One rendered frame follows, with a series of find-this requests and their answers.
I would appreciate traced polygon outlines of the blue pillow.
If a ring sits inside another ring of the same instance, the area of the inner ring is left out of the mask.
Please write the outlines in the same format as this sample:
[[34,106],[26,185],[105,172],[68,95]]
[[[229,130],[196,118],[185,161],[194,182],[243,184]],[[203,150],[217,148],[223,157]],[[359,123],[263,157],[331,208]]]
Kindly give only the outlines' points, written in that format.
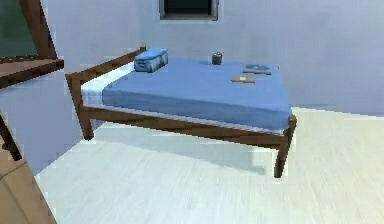
[[152,73],[168,63],[168,50],[165,48],[151,48],[134,57],[136,72]]

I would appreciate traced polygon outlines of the blue bed with wooden frame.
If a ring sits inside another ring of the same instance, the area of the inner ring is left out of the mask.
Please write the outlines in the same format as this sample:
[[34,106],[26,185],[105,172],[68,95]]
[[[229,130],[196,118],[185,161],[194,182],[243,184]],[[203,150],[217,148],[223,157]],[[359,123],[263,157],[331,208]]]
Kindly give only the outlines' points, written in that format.
[[[278,151],[274,176],[282,176],[297,119],[276,67],[251,76],[239,62],[181,58],[152,73],[136,72],[134,57],[146,50],[66,75],[84,139],[94,137],[95,119],[272,148]],[[232,82],[235,75],[256,82]]]

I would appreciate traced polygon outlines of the dark window with grey frame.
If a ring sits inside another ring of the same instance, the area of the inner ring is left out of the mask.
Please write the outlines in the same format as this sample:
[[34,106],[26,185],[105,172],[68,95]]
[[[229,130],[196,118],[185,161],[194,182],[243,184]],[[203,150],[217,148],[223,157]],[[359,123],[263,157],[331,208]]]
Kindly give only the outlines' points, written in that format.
[[161,20],[218,20],[219,0],[159,0]]

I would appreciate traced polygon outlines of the light brown wooden cabinet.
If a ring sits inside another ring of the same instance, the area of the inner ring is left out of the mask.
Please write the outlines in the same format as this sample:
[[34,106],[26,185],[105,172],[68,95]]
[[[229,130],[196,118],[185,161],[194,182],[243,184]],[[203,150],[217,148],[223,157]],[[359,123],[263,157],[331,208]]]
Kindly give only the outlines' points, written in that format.
[[57,224],[1,112],[0,224]]

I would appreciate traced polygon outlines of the flat brown book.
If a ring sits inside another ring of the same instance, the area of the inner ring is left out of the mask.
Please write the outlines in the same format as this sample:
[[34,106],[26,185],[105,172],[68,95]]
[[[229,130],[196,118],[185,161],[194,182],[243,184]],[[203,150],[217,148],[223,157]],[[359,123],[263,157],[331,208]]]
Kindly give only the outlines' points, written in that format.
[[235,75],[231,77],[232,82],[239,82],[239,83],[255,83],[256,78],[246,75]]

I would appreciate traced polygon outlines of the brown wooden furniture with mirror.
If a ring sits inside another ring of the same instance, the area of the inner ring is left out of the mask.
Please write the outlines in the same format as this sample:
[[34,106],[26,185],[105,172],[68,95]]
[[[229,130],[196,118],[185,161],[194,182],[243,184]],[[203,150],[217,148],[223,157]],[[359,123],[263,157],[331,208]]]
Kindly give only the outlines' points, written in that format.
[[0,89],[63,68],[41,0],[0,0]]

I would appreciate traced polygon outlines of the blue disc on brown book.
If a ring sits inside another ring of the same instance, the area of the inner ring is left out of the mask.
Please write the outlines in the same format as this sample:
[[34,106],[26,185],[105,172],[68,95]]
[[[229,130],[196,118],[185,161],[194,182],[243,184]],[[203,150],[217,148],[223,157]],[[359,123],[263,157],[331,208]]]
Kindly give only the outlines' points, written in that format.
[[265,74],[265,75],[270,75],[271,71],[267,66],[264,65],[245,65],[243,68],[244,73],[253,73],[253,74]]

